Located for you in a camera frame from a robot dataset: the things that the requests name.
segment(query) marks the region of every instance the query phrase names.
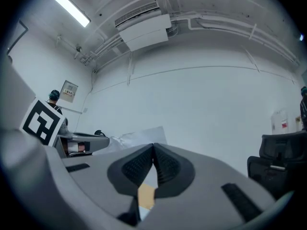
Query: ceiling light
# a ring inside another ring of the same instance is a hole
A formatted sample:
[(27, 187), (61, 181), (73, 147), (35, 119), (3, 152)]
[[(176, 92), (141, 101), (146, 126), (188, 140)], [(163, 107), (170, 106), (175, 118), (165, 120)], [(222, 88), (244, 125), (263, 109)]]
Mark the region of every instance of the ceiling light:
[(83, 27), (91, 20), (87, 18), (70, 0), (55, 0), (68, 11)]

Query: vent grille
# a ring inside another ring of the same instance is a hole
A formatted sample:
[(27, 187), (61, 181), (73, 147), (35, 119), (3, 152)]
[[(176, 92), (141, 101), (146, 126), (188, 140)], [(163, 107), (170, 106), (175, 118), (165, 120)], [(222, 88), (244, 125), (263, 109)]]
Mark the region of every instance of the vent grille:
[(115, 20), (115, 27), (119, 26), (120, 24), (124, 23), (125, 21), (142, 14), (144, 12), (150, 11), (150, 10), (156, 10), (159, 9), (158, 3), (156, 1), (145, 4), (141, 7), (138, 7), (134, 10), (131, 10), (130, 12), (124, 14), (123, 16), (119, 17)]

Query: white ceiling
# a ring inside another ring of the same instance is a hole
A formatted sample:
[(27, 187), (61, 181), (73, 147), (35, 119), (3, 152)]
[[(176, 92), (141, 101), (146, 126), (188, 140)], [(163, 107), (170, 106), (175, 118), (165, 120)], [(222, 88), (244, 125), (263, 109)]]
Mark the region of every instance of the white ceiling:
[[(36, 0), (28, 8), (25, 20), (31, 20), (49, 36), (61, 34), (73, 46), (80, 44), (83, 53), (94, 51), (104, 41), (118, 33), (114, 20), (128, 11), (153, 0), (72, 0), (91, 19), (83, 28), (54, 0)], [(163, 12), (180, 14), (197, 11), (227, 16), (250, 24), (283, 42), (298, 57), (301, 56), (299, 31), (276, 0), (156, 0)], [(102, 65), (126, 52), (121, 44), (97, 62)]]

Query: wall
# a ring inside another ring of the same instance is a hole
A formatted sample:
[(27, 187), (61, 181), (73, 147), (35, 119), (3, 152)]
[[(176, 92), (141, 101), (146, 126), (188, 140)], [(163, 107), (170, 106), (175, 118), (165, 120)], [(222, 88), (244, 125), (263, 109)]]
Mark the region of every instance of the wall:
[[(256, 61), (251, 63), (244, 46)], [(271, 115), (287, 108), (289, 129), (300, 115), (300, 88), (291, 65), (242, 37), (195, 32), (133, 55), (98, 73), (80, 118), (82, 131), (108, 136), (163, 126), (169, 145), (221, 159), (247, 174)]]
[(74, 131), (87, 94), (90, 92), (91, 70), (73, 59), (62, 46), (55, 47), (55, 41), (29, 25), (29, 31), (10, 52), (13, 66), (23, 80), (42, 100), (49, 93), (61, 91), (65, 80), (78, 86), (73, 103), (60, 99), (63, 115), (68, 118), (69, 130)]

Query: black shirt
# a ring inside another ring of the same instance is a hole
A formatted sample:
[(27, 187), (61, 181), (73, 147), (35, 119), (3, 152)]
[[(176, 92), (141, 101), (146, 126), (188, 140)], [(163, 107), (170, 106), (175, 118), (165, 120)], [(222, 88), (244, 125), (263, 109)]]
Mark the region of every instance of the black shirt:
[(50, 103), (50, 102), (48, 102), (48, 104), (49, 104), (53, 109), (55, 109), (56, 111), (58, 111), (59, 114), (63, 115), (61, 109), (60, 109), (57, 105), (55, 105), (55, 104), (53, 104), (53, 103)]

